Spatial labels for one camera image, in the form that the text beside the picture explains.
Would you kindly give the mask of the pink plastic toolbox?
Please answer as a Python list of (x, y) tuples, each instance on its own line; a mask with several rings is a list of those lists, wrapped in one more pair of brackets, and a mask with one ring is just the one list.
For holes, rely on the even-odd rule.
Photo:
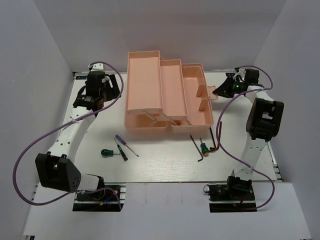
[(158, 50), (129, 52), (124, 126), (135, 135), (204, 133), (214, 124), (215, 89), (200, 63), (163, 59)]

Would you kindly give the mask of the large brown hex key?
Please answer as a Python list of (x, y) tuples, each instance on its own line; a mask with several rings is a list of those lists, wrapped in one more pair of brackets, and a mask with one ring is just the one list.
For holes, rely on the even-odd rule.
[(217, 150), (216, 151), (218, 151), (219, 149), (220, 149), (220, 141), (221, 141), (221, 135), (222, 135), (222, 122), (220, 122), (219, 123), (219, 125), (218, 125), (218, 134), (216, 135), (216, 140), (218, 141), (218, 142), (215, 142), (216, 143), (216, 146), (217, 146)]

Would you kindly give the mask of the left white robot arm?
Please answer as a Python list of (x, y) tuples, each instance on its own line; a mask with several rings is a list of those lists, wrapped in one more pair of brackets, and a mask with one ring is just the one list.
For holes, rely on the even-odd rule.
[(105, 102), (116, 99), (120, 89), (115, 75), (101, 70), (90, 71), (85, 85), (77, 93), (70, 114), (70, 125), (64, 127), (47, 153), (40, 153), (35, 165), (40, 183), (45, 188), (74, 193), (88, 191), (99, 200), (106, 187), (100, 176), (82, 173), (75, 166), (77, 150), (89, 126), (98, 116)]

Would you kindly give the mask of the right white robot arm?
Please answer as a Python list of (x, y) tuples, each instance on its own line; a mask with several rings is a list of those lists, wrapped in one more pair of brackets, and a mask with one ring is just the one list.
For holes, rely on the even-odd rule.
[(227, 178), (226, 186), (216, 185), (209, 189), (213, 201), (242, 201), (252, 189), (253, 174), (260, 155), (279, 130), (284, 103), (272, 99), (258, 84), (258, 80), (241, 82), (234, 74), (228, 74), (226, 80), (212, 92), (214, 95), (234, 101), (240, 96), (250, 100), (252, 107), (246, 122), (247, 139), (238, 166)]

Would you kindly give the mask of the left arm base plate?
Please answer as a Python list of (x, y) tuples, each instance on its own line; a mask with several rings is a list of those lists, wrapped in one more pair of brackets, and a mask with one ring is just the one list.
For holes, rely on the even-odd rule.
[(73, 212), (120, 212), (121, 207), (124, 206), (126, 197), (125, 183), (112, 183), (105, 185), (112, 189), (103, 190), (96, 193), (77, 193), (74, 197)]

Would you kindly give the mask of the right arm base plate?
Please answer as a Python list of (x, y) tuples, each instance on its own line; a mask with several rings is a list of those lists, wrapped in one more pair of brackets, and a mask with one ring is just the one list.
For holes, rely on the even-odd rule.
[(210, 213), (257, 212), (253, 187), (247, 193), (229, 193), (226, 184), (208, 183), (203, 187), (208, 195)]

